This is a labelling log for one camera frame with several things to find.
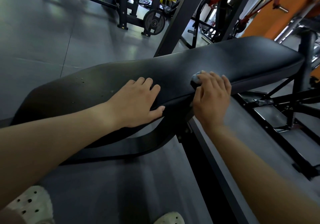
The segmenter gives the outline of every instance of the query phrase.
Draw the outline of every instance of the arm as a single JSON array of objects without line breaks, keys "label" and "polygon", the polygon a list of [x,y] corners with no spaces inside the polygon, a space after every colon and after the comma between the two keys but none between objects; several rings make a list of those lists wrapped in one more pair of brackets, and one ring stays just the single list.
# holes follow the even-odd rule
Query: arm
[{"label": "arm", "polygon": [[215,73],[199,75],[194,114],[214,143],[247,203],[261,224],[320,222],[320,208],[297,193],[269,165],[223,125],[230,101],[229,80]]},{"label": "arm", "polygon": [[0,129],[0,210],[82,148],[122,127],[162,116],[150,111],[160,86],[130,80],[109,101],[92,108]]}]

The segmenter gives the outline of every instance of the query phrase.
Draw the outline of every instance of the forearm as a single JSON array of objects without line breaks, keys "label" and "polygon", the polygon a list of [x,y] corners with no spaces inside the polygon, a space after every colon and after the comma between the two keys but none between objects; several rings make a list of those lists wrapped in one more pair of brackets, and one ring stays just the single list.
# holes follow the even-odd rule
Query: forearm
[{"label": "forearm", "polygon": [[91,110],[0,130],[0,210],[71,155],[114,129]]},{"label": "forearm", "polygon": [[206,131],[261,224],[319,223],[320,208],[294,191],[226,127]]}]

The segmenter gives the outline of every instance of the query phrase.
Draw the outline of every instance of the black leather cushion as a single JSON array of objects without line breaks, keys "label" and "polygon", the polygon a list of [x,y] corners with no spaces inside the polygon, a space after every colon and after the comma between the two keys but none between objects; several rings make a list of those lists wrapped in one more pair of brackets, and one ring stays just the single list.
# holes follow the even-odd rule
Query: black leather cushion
[{"label": "black leather cushion", "polygon": [[200,70],[226,75],[235,94],[292,76],[303,61],[301,54],[272,40],[245,37],[161,57],[101,64],[34,89],[12,124],[73,113],[100,104],[128,80],[139,77],[151,77],[161,86],[154,109],[159,105],[179,105],[183,96],[193,94],[190,79]]}]

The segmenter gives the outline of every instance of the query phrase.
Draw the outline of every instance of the black weight plate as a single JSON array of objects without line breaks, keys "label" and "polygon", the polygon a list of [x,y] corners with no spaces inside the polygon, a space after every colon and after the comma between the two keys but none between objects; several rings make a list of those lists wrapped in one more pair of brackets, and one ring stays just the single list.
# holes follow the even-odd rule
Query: black weight plate
[{"label": "black weight plate", "polygon": [[150,35],[158,35],[166,25],[166,18],[157,9],[151,9],[143,17],[143,26]]},{"label": "black weight plate", "polygon": [[146,4],[150,4],[150,0],[139,0],[139,4],[142,4],[142,5],[146,5]]}]

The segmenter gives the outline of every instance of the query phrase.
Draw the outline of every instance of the gym floor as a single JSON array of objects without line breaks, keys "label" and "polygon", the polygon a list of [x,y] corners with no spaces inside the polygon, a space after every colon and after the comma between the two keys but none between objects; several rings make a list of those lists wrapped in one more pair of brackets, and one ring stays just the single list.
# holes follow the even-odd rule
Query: gym floor
[{"label": "gym floor", "polygon": [[[138,17],[145,12],[140,7]],[[102,63],[153,57],[165,30],[148,38],[134,25],[128,25],[128,31],[117,28],[117,21],[115,11],[88,0],[0,0],[0,120],[13,117],[26,95],[46,82]],[[184,36],[191,39],[187,32]],[[186,48],[179,42],[174,52],[181,50]],[[268,92],[274,85],[260,90]],[[290,85],[280,93],[289,92]],[[275,125],[283,120],[272,107],[264,107],[261,114]],[[299,117],[319,131],[319,119]],[[299,174],[287,154],[234,100],[225,122],[280,175],[320,204],[320,177],[310,182]],[[312,164],[320,163],[320,147],[300,130],[285,137]],[[216,149],[209,146],[249,223],[258,223]],[[178,211],[186,223],[212,223],[176,137],[136,159],[60,166],[40,184],[49,191],[59,224],[153,223],[171,211]]]}]

